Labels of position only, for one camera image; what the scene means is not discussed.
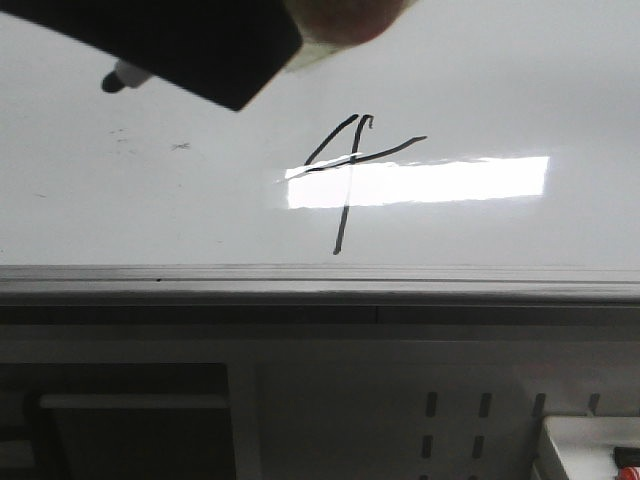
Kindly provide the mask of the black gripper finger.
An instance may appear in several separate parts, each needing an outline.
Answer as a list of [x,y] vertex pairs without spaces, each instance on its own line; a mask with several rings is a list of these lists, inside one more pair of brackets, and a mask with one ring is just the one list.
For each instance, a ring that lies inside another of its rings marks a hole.
[[303,44],[281,1],[4,1],[1,10],[233,111]]

